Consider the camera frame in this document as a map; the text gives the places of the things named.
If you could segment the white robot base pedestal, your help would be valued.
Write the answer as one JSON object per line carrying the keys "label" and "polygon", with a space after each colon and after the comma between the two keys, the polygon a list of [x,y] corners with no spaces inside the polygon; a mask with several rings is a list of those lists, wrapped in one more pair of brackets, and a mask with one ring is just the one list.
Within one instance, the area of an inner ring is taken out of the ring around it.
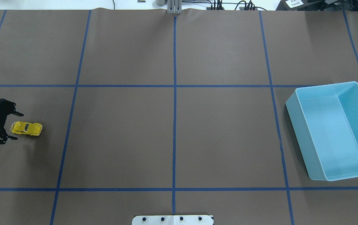
{"label": "white robot base pedestal", "polygon": [[213,225],[212,215],[140,215],[132,225]]}

